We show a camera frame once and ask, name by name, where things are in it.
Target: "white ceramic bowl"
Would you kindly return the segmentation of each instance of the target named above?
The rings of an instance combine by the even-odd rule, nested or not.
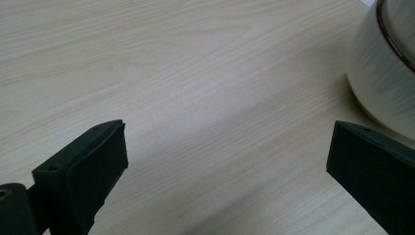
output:
[[[415,72],[382,34],[377,7],[377,3],[372,5],[352,42],[347,55],[348,80],[371,117],[415,140]],[[382,11],[392,42],[409,60],[415,52],[414,12],[414,0],[386,1]]]

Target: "brown rim stripe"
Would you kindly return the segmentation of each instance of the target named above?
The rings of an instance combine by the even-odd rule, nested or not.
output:
[[[396,47],[393,43],[390,35],[388,34],[387,28],[385,27],[385,23],[382,16],[382,7],[384,5],[385,0],[378,0],[378,5],[376,6],[376,18],[378,20],[379,28],[381,29],[381,33],[384,36],[385,40],[387,41],[388,45],[394,51],[394,53],[403,61],[403,63],[415,73],[415,65],[412,64],[406,57],[403,55],[401,51]]]

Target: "black plastic part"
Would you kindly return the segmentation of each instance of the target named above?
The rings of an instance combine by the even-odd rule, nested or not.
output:
[[[124,123],[86,131],[32,173],[51,234],[87,234],[94,216],[128,166]]]
[[[36,185],[31,186],[26,191],[28,201],[30,203],[31,210],[34,215],[34,221],[36,223],[37,232],[43,234],[49,226],[49,218],[45,207],[43,206],[40,196],[37,193]]]
[[[0,234],[39,235],[23,185],[0,186],[0,209]]]
[[[415,151],[337,121],[327,171],[390,234],[415,234]]]

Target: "wood grain surface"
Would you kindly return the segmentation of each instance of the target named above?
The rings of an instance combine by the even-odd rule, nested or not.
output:
[[[122,118],[90,234],[385,234],[325,171],[359,0],[0,1],[0,184]]]

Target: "screw hole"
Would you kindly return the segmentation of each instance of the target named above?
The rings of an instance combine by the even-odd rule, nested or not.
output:
[[[50,170],[50,171],[54,171],[54,170],[57,170],[58,168],[57,167],[55,167],[54,165],[51,165],[51,166],[49,166],[49,168],[48,168],[48,170]]]
[[[12,193],[12,190],[10,189],[0,189],[0,201],[9,197],[11,193]]]

